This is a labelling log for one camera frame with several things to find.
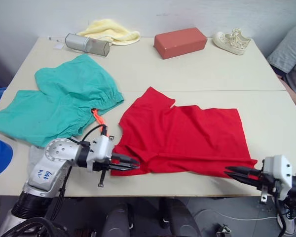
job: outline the white sneaker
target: white sneaker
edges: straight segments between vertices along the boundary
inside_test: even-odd
[[[251,39],[242,36],[240,28],[234,28],[231,34],[217,32],[213,37],[213,42],[224,50],[242,55],[247,49]]]

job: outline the white wall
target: white wall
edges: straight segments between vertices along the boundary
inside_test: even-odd
[[[146,37],[193,26],[209,37],[241,27],[268,55],[296,25],[296,0],[0,0],[0,62],[13,75],[38,36],[65,36],[103,18]]]

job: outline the yellow towel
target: yellow towel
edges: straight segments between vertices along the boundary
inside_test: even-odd
[[[79,32],[77,35],[105,40],[116,45],[128,45],[140,39],[138,31],[130,32],[111,19],[94,21],[85,31]]]

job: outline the person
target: person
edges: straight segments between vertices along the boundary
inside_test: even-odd
[[[267,61],[296,104],[296,26],[287,33]]]

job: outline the white table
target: white table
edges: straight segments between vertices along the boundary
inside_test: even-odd
[[[38,39],[4,93],[0,101],[0,110],[12,101],[17,90],[37,89],[34,73],[38,69],[57,67],[79,55],[67,48],[53,49],[55,44],[57,43],[45,38]],[[248,51],[243,56],[219,50],[209,40],[206,48],[200,52],[167,60],[160,59],[152,44],[153,39],[147,38],[134,45],[112,47],[107,58],[91,55],[114,77],[125,98],[122,105],[103,115],[110,134],[115,136],[116,143],[122,134],[117,125],[122,114],[151,85],[166,96],[176,99],[175,104],[178,106],[196,104],[203,109],[237,108],[250,155],[253,159],[259,160],[256,168],[261,167],[261,161],[266,156],[285,154],[296,172],[296,107],[254,42],[250,43]],[[129,58],[128,55],[133,53],[137,58]],[[234,67],[239,64],[243,67],[235,69]],[[27,178],[29,144],[2,134],[0,139],[9,143],[14,152],[10,165],[0,174],[0,195],[19,195]],[[97,187],[99,178],[98,172],[87,173],[85,169],[74,168],[68,181],[66,195],[259,195],[253,187],[234,180],[190,172],[128,177],[107,175],[104,188]]]

